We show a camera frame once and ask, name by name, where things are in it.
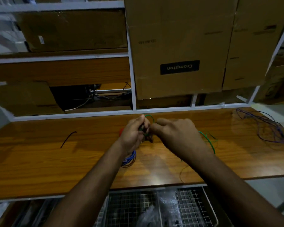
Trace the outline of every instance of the wooden table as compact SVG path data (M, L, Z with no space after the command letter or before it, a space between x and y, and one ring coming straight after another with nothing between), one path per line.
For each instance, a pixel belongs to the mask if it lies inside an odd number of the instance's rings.
M152 114L190 118L218 139L216 155L243 179L284 176L284 145L257 137L252 119L234 109ZM137 115L14 122L0 130L0 198L67 193ZM73 134L64 144L66 137ZM155 137L137 149L133 166L120 168L112 189L203 183Z

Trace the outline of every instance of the hand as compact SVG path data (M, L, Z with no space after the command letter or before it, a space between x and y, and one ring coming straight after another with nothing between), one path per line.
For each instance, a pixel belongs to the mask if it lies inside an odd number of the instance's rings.
M208 150L190 119L160 118L150 126L149 132L157 135L163 144L180 159L187 162L192 155Z
M145 118L144 115L141 115L136 119L132 119L129 121L128 125L126 125L118 141L123 146L127 155L131 154L141 142L145 140L149 140L151 143L153 142L152 135L145 136L145 134L149 132L150 124L149 120Z

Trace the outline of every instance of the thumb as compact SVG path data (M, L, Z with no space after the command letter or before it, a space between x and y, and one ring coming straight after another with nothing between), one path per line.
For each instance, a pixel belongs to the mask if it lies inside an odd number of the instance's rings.
M154 134L154 135L158 136L159 138L161 138L161 136L163 135L163 127L164 126L161 126L157 123L153 123L149 127L149 133Z
M139 118L136 118L136 120L133 122L132 127L133 127L135 130L138 130L139 127L144 123L144 120L145 120L145 115L139 116Z

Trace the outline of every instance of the person's left hand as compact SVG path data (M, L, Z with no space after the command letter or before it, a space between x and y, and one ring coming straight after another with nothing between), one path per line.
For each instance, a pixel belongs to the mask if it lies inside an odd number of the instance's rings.
M149 120L145 118L145 115L141 115L136 119L132 119L126 125L118 141L120 141L127 155L131 154L141 142L145 140L153 142L152 135L144 136L145 133L149 132L150 124Z

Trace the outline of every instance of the person's right hand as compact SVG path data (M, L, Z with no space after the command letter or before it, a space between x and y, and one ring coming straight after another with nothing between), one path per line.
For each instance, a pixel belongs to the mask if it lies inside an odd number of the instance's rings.
M163 119L151 124L149 132L158 136L163 144L185 162L209 148L200 137L190 119Z

